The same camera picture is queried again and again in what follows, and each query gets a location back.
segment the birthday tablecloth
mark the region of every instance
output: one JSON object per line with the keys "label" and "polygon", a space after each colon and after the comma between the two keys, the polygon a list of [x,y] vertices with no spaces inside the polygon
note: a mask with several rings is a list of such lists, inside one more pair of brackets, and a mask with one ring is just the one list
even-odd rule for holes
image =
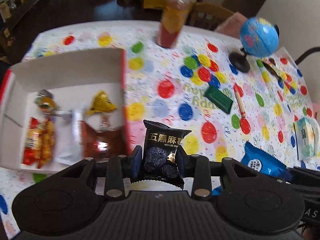
{"label": "birthday tablecloth", "polygon": [[[244,144],[249,141],[289,167],[318,168],[318,157],[297,161],[293,122],[312,116],[313,109],[303,76],[284,48],[262,59],[275,65],[281,82],[265,67],[259,67],[252,56],[247,57],[251,66],[248,73],[236,70],[228,60],[230,52],[240,51],[236,39],[185,27],[176,46],[163,49],[155,43],[157,30],[157,23],[140,21],[65,26],[39,34],[23,60],[97,47],[125,49],[124,96],[131,149],[143,146],[143,120],[148,119],[192,130],[181,142],[187,154],[198,153],[212,161],[226,156],[241,160]],[[204,97],[209,85],[234,101],[230,114]],[[244,120],[234,89],[245,108]],[[0,213],[9,238],[19,232],[11,213],[14,197],[45,176],[0,168]],[[219,184],[219,179],[212,178],[213,187]],[[102,194],[103,185],[98,183],[98,193]],[[185,179],[185,189],[190,191],[191,187],[192,179]],[[125,188],[127,192],[177,190],[155,181],[127,182]]]}

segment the yellow candy wrapper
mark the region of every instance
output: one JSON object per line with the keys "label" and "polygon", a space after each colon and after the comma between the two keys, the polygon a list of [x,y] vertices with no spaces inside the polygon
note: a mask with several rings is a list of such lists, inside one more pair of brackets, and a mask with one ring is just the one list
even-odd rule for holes
{"label": "yellow candy wrapper", "polygon": [[107,93],[103,90],[100,90],[95,95],[87,115],[92,115],[93,113],[110,113],[116,109],[116,106],[108,98]]}

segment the sauce bottle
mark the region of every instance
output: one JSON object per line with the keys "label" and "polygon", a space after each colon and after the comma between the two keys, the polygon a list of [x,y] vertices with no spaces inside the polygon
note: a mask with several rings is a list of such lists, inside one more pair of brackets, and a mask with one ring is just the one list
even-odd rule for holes
{"label": "sauce bottle", "polygon": [[189,13],[190,0],[167,0],[163,10],[157,43],[163,48],[171,48],[184,26]]}

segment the wooden chair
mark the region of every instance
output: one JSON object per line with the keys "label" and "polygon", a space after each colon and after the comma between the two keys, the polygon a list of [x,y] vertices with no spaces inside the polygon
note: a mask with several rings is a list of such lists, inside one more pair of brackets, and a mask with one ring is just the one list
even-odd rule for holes
{"label": "wooden chair", "polygon": [[189,25],[207,30],[214,30],[220,23],[234,13],[213,3],[196,3],[190,16]]}

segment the green balloon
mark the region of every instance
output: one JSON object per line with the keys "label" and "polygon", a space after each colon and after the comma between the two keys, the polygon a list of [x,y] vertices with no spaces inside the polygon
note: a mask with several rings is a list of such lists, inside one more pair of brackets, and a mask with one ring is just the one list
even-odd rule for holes
{"label": "green balloon", "polygon": [[183,63],[186,65],[187,68],[195,70],[198,68],[198,64],[193,57],[185,57],[183,59]]}
{"label": "green balloon", "polygon": [[256,93],[256,99],[258,101],[259,106],[264,107],[264,101],[262,99],[262,97]]}
{"label": "green balloon", "polygon": [[262,60],[259,58],[257,59],[257,65],[258,65],[258,67],[263,67]]}
{"label": "green balloon", "polygon": [[46,174],[32,173],[32,178],[35,181],[35,183],[41,182],[46,177],[47,177]]}
{"label": "green balloon", "polygon": [[240,128],[240,119],[236,114],[231,117],[231,123],[234,129]]}
{"label": "green balloon", "polygon": [[131,47],[133,53],[139,53],[143,50],[143,44],[141,41],[137,42]]}

